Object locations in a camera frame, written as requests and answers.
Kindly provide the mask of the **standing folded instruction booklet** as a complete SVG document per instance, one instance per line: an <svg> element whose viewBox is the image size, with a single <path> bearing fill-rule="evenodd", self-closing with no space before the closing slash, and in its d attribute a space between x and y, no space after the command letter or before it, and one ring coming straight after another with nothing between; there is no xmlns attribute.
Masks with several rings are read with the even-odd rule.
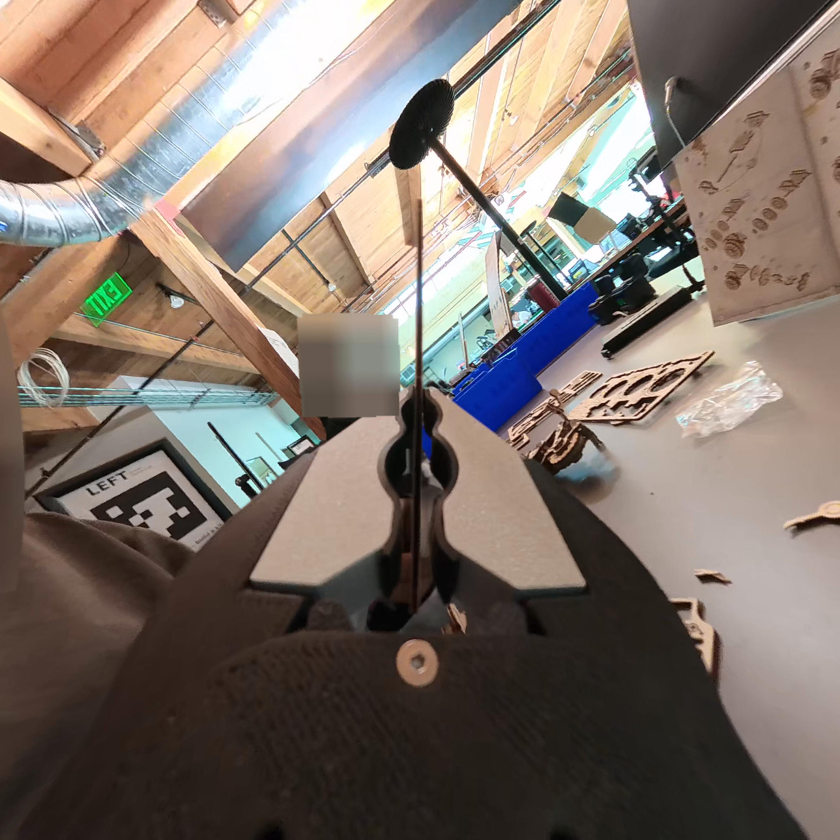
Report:
<svg viewBox="0 0 840 840"><path fill-rule="evenodd" d="M811 44L676 157L716 327L838 296L838 64Z"/></svg>

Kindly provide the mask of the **framed black-white marker sign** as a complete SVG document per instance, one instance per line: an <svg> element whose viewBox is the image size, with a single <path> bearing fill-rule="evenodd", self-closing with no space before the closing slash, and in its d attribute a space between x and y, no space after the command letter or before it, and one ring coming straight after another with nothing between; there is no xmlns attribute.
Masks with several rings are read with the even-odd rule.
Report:
<svg viewBox="0 0 840 840"><path fill-rule="evenodd" d="M232 512L162 439L44 488L46 510L91 522L148 529L197 551Z"/></svg>

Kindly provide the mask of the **person's brown sweatshirt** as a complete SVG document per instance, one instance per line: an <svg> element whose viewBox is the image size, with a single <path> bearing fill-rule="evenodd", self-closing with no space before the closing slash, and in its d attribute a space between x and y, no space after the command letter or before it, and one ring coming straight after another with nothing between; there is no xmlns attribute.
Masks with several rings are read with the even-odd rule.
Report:
<svg viewBox="0 0 840 840"><path fill-rule="evenodd" d="M1 601L1 837L79 750L124 657L195 551L147 528L24 515Z"/></svg>

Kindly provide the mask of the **rectangular metal duct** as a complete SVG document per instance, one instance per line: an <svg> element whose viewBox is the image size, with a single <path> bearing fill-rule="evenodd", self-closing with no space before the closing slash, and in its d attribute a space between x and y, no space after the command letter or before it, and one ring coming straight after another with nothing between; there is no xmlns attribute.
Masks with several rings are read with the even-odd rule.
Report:
<svg viewBox="0 0 840 840"><path fill-rule="evenodd" d="M186 219L240 270L393 125L422 85L443 77L518 5L392 2L186 206Z"/></svg>

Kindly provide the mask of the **wooden gear model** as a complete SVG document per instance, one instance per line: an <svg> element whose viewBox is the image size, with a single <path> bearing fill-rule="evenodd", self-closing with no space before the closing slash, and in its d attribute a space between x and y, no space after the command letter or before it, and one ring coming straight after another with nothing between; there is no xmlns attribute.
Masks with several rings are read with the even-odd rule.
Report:
<svg viewBox="0 0 840 840"><path fill-rule="evenodd" d="M559 419L558 425L541 443L528 449L525 459L541 464L555 476L581 460L587 443L592 443L602 453L606 452L606 445L590 428L567 416L560 391L551 389L549 393L549 398L530 413L530 428L526 435L551 417Z"/></svg>

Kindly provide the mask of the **key-shaped wooden piece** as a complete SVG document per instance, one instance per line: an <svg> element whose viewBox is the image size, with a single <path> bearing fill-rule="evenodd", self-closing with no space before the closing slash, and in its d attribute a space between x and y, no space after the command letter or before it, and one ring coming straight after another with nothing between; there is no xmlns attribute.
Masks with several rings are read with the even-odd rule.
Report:
<svg viewBox="0 0 840 840"><path fill-rule="evenodd" d="M840 502L839 500L830 500L822 503L817 509L804 515L795 517L786 521L783 524L784 529L803 529L810 528L818 524L828 522L839 522L840 517Z"/></svg>

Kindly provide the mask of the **black light panel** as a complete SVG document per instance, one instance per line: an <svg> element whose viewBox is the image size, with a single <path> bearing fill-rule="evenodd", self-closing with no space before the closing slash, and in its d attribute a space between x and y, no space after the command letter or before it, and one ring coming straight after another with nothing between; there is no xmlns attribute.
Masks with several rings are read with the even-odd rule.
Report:
<svg viewBox="0 0 840 840"><path fill-rule="evenodd" d="M566 192L560 192L549 209L547 217L560 224L575 228L589 210L590 208L578 198Z"/></svg>

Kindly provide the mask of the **tan cardboard panel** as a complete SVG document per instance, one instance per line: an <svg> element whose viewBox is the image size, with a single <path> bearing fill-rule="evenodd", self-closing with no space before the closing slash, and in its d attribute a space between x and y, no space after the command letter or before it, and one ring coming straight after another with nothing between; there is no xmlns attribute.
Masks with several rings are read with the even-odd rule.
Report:
<svg viewBox="0 0 840 840"><path fill-rule="evenodd" d="M616 230L616 221L594 206L588 206L573 225L574 233L591 246L600 244Z"/></svg>

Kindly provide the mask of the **wooden sheet with rectangular slots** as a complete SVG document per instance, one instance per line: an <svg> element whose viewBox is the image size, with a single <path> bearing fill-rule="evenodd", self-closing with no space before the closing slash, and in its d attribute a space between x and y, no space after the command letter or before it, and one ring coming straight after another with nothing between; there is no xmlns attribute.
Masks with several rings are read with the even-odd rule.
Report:
<svg viewBox="0 0 840 840"><path fill-rule="evenodd" d="M422 463L423 463L423 277L424 277L424 203L417 198L416 210L416 299L415 299L415 359L413 388L413 427L411 432L411 609L416 613L420 602L420 553L421 553L421 508Z"/></svg>

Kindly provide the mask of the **black stand base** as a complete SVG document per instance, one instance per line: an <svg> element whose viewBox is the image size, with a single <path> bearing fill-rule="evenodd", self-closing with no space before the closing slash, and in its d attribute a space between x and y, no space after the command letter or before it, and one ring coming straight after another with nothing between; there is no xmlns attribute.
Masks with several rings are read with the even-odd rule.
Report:
<svg viewBox="0 0 840 840"><path fill-rule="evenodd" d="M640 338L691 301L692 289L688 287L673 287L667 290L634 315L625 318L619 327L609 333L602 344L602 357L611 359L615 353L627 347L628 344Z"/></svg>

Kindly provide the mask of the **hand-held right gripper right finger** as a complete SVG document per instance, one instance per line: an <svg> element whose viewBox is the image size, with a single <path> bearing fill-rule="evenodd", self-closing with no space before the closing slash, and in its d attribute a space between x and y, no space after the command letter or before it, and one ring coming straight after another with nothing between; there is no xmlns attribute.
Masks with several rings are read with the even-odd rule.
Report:
<svg viewBox="0 0 840 840"><path fill-rule="evenodd" d="M523 458L435 389L425 392L437 593L464 612L578 595L586 581Z"/></svg>

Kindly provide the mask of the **spiral metal duct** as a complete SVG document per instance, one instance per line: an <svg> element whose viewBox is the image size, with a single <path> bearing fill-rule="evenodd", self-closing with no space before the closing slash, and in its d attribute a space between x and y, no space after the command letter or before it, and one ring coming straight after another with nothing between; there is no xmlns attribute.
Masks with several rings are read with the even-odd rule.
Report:
<svg viewBox="0 0 840 840"><path fill-rule="evenodd" d="M389 5L2 2L2 130L70 175L2 184L2 242L98 242L186 203Z"/></svg>

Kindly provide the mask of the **green exit sign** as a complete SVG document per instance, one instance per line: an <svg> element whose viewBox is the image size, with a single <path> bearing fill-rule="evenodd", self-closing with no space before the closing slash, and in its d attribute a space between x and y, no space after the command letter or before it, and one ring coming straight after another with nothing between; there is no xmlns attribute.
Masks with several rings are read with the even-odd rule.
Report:
<svg viewBox="0 0 840 840"><path fill-rule="evenodd" d="M80 314L94 328L99 328L109 315L130 299L133 290L122 275L115 271L105 279L80 305Z"/></svg>

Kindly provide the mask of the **grey desk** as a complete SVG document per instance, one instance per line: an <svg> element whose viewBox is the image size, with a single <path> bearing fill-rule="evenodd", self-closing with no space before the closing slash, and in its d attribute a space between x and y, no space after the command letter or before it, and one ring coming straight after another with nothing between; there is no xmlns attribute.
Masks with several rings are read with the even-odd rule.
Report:
<svg viewBox="0 0 840 840"><path fill-rule="evenodd" d="M719 695L767 780L810 838L838 838L838 523L783 524L838 500L838 298L713 327L705 297L614 359L594 329L539 374L560 389L713 351L651 417L595 425L559 480L635 552L671 597L706 607ZM784 396L723 434L683 438L676 415L760 362ZM695 569L731 585L704 584Z"/></svg>

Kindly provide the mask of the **blue plastic bin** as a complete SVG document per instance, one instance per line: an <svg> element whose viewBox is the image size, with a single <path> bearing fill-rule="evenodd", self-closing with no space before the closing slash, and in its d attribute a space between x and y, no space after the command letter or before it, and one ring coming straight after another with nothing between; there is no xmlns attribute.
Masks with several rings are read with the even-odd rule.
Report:
<svg viewBox="0 0 840 840"><path fill-rule="evenodd" d="M517 360L533 375L551 366L567 349L596 326L589 307L597 299L589 283L574 290L560 305L544 314L514 343Z"/></svg>
<svg viewBox="0 0 840 840"><path fill-rule="evenodd" d="M495 433L542 392L536 375L517 355L498 360L475 371L459 385L454 403Z"/></svg>

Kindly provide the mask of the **clear crumpled plastic bag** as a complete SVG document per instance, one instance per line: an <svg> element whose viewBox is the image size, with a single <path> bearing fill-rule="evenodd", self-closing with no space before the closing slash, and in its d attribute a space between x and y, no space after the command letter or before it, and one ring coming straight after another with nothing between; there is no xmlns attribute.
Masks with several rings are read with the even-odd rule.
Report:
<svg viewBox="0 0 840 840"><path fill-rule="evenodd" d="M682 438L707 438L740 426L761 408L784 396L760 362L750 360L734 380L720 385L675 416Z"/></svg>

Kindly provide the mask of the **wooden sheet with thin strips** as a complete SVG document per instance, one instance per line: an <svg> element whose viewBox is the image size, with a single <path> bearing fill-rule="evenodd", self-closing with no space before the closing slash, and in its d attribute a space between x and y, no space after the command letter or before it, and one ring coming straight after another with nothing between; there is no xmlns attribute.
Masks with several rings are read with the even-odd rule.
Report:
<svg viewBox="0 0 840 840"><path fill-rule="evenodd" d="M535 407L525 413L507 430L507 443L515 449L523 449L530 445L530 434L538 426L552 417L558 418L558 425L553 430L561 434L564 441L571 441L579 433L581 424L570 420L564 411L566 403L593 385L602 377L595 371L583 371L576 375L568 384L560 388L549 389L549 396L542 399Z"/></svg>

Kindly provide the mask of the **wooden sheet with round holes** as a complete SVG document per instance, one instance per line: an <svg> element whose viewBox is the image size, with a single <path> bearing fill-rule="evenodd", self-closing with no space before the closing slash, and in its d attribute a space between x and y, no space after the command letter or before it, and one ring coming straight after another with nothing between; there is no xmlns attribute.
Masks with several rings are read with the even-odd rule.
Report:
<svg viewBox="0 0 840 840"><path fill-rule="evenodd" d="M610 376L569 412L581 423L625 425L642 422L694 376L714 352L670 360Z"/></svg>

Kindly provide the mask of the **black desk monitor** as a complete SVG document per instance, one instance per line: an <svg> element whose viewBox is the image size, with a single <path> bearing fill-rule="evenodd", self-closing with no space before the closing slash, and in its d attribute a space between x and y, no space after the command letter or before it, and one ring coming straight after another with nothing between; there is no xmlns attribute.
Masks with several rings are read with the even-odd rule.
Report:
<svg viewBox="0 0 840 840"><path fill-rule="evenodd" d="M828 1L628 1L637 64L666 167L830 6Z"/></svg>

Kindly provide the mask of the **black round lamp stand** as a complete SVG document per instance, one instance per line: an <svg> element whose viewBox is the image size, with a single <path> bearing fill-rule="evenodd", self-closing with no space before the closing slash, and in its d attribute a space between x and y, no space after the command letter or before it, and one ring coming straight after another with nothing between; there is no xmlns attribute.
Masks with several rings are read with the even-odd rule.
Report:
<svg viewBox="0 0 840 840"><path fill-rule="evenodd" d="M445 79L435 79L412 97L396 121L388 154L397 170L408 171L419 165L432 151L454 176L476 205L496 225L504 238L513 245L520 257L531 267L541 282L562 301L568 293L553 277L541 259L528 247L522 237L509 225L493 202L457 162L441 141L455 110L455 90Z"/></svg>

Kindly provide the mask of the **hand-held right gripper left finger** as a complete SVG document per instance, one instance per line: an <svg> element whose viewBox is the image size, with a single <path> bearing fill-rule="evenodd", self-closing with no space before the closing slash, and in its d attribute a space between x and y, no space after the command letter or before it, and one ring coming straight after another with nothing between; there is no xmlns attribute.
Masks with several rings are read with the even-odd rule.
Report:
<svg viewBox="0 0 840 840"><path fill-rule="evenodd" d="M249 576L258 592L332 600L353 615L394 591L421 601L421 394L323 444Z"/></svg>

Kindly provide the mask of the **small slotted wooden piece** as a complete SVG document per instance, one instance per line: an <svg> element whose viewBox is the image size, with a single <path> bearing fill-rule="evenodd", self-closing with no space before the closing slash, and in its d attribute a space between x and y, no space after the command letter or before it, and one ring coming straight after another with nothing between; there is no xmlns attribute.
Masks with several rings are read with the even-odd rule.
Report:
<svg viewBox="0 0 840 840"><path fill-rule="evenodd" d="M684 597L670 598L669 602L677 611L708 675L718 683L719 637L707 620L704 603L697 598Z"/></svg>

